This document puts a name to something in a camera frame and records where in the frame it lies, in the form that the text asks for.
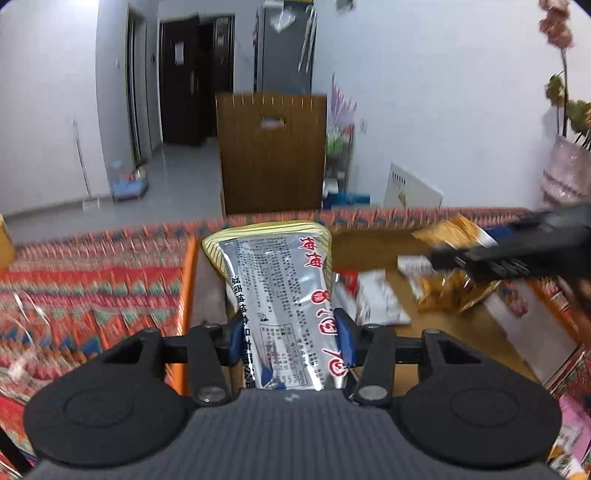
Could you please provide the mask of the orange crisps snack packet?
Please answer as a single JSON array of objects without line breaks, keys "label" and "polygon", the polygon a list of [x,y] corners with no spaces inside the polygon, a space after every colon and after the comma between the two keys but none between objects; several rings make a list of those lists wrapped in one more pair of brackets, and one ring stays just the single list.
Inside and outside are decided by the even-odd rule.
[{"label": "orange crisps snack packet", "polygon": [[[431,247],[467,248],[495,244],[476,223],[458,215],[413,233]],[[460,267],[445,267],[435,273],[411,276],[409,282],[419,310],[462,313],[484,301],[500,281],[475,282]]]}]

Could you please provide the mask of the red foil snack bag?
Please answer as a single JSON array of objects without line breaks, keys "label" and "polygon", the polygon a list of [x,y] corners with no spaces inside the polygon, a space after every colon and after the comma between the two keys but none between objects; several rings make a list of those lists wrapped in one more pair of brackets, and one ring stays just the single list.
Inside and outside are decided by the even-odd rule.
[{"label": "red foil snack bag", "polygon": [[352,302],[366,303],[368,300],[367,281],[370,272],[339,270],[334,274],[335,301],[342,305]]}]

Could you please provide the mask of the silver yellow striped snack bag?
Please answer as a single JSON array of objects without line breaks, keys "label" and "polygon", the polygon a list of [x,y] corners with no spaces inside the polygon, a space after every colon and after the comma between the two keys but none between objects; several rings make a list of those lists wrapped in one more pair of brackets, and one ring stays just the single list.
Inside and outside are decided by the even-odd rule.
[{"label": "silver yellow striped snack bag", "polygon": [[332,308],[332,236],[286,221],[229,228],[202,249],[242,313],[245,387],[341,389],[346,368]]}]

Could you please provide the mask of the white silver snack packet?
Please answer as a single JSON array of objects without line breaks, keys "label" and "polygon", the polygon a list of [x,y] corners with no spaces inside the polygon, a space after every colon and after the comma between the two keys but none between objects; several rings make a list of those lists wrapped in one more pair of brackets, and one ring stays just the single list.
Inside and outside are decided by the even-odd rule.
[{"label": "white silver snack packet", "polygon": [[366,303],[352,302],[342,305],[335,301],[335,304],[345,310],[360,326],[410,325],[412,319],[394,293],[386,271],[381,269],[369,272]]}]

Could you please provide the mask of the pink textured vase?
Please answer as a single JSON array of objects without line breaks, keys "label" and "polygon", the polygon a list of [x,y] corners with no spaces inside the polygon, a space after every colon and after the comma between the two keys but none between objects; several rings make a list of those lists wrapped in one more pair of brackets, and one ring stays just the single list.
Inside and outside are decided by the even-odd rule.
[{"label": "pink textured vase", "polygon": [[558,136],[540,184],[543,201],[551,206],[590,200],[590,151]]}]

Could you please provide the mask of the red cardboard snack box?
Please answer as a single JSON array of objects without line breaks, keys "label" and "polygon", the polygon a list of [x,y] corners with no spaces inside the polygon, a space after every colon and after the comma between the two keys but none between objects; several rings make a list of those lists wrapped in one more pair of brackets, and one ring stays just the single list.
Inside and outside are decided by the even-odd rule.
[{"label": "red cardboard snack box", "polygon": [[411,284],[398,270],[401,255],[423,255],[427,245],[409,231],[360,230],[332,236],[332,267],[341,271],[386,271],[386,279],[410,315],[398,326],[402,336],[419,337],[441,329],[553,394],[573,397],[590,392],[590,353],[576,340],[568,302],[551,280],[502,284],[482,303],[459,313],[421,310]]}]

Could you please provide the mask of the patterned red tablecloth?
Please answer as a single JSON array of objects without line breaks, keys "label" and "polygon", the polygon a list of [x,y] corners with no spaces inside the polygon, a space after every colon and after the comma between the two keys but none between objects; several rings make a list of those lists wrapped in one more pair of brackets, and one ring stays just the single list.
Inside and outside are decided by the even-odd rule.
[{"label": "patterned red tablecloth", "polygon": [[409,231],[464,216],[484,231],[523,209],[255,214],[85,234],[17,248],[1,273],[1,387],[19,399],[25,479],[554,479],[558,401],[441,329],[394,370],[390,408],[341,389],[245,387],[197,407],[174,388],[162,339],[238,311],[202,242],[259,223],[311,221],[331,236]]}]

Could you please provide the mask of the pink snack pack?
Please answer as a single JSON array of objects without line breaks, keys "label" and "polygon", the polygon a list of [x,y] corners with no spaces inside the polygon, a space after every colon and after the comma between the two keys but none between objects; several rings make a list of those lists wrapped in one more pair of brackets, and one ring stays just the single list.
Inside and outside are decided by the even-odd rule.
[{"label": "pink snack pack", "polygon": [[579,401],[567,393],[559,398],[559,405],[562,425],[554,446],[583,465],[590,452],[590,415]]}]

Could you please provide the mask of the blue pet feeder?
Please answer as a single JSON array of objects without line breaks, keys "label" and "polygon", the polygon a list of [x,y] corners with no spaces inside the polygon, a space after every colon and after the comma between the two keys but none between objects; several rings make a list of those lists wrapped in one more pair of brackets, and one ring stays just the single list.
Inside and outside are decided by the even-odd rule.
[{"label": "blue pet feeder", "polygon": [[110,164],[111,196],[114,202],[140,199],[149,188],[145,164],[126,174],[121,161]]}]

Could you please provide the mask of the dried pink roses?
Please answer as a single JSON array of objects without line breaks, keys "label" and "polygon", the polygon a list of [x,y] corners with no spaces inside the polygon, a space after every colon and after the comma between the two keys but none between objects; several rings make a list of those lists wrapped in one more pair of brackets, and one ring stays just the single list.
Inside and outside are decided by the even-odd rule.
[{"label": "dried pink roses", "polygon": [[544,17],[539,21],[539,31],[547,43],[560,52],[562,69],[553,74],[544,87],[545,96],[556,110],[557,134],[567,139],[575,134],[575,144],[590,150],[590,102],[575,100],[570,95],[568,52],[574,46],[571,28],[571,2],[540,0],[539,8]]}]

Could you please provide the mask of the brown cardboard carton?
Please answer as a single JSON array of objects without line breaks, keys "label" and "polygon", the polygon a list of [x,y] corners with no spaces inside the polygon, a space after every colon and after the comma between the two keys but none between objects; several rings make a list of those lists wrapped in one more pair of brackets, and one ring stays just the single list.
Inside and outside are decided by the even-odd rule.
[{"label": "brown cardboard carton", "polygon": [[216,95],[224,215],[321,208],[327,104],[325,95]]}]

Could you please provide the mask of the dark entrance door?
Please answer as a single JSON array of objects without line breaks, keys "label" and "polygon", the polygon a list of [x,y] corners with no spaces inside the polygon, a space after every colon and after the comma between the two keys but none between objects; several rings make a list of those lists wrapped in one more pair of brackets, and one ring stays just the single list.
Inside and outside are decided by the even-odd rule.
[{"label": "dark entrance door", "polygon": [[235,16],[195,15],[160,24],[163,142],[199,146],[217,135],[216,95],[233,91]]}]

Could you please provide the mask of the grey refrigerator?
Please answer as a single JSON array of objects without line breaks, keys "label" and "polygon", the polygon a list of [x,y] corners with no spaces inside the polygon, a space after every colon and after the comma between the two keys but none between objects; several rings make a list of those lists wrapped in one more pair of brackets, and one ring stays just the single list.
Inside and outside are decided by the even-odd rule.
[{"label": "grey refrigerator", "polygon": [[256,12],[256,92],[311,94],[318,13],[314,1],[264,1]]}]

